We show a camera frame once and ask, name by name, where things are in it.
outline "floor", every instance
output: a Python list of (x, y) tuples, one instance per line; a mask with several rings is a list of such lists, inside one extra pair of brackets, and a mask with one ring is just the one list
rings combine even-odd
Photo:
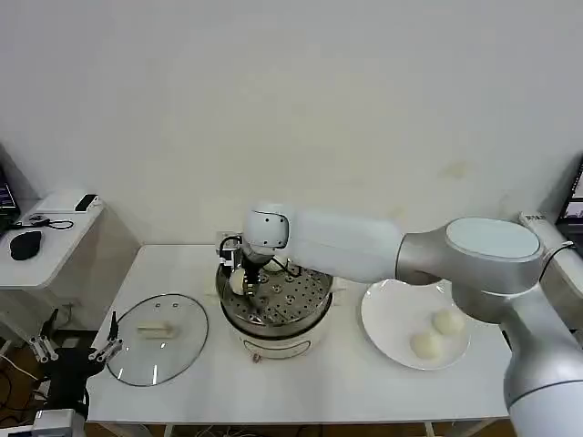
[[(32, 351), (27, 347), (10, 350), (8, 357), (24, 370), (40, 376)], [(0, 362), (0, 428), (16, 426), (18, 423), (29, 424), (34, 411), (42, 406), (41, 401), (34, 401), (31, 379), (17, 371), (7, 362)], [(444, 435), (451, 423), (436, 423), (435, 434)], [(163, 437), (164, 426), (150, 425), (154, 437)], [(371, 425), (276, 425), (276, 426), (222, 426), (210, 428), (206, 433), (198, 434), (207, 426), (176, 426), (174, 437), (416, 437), (425, 436), (422, 423), (391, 423)], [(114, 437), (110, 431), (96, 423), (86, 425), (87, 437)], [(480, 433), (477, 437), (514, 437), (516, 436), (509, 421), (498, 421)]]

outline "white wall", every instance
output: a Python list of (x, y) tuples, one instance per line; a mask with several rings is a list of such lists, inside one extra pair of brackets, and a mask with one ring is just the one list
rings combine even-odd
[(582, 114), (578, 0), (0, 2), (0, 141), (147, 242), (211, 241), (258, 198), (510, 217)]

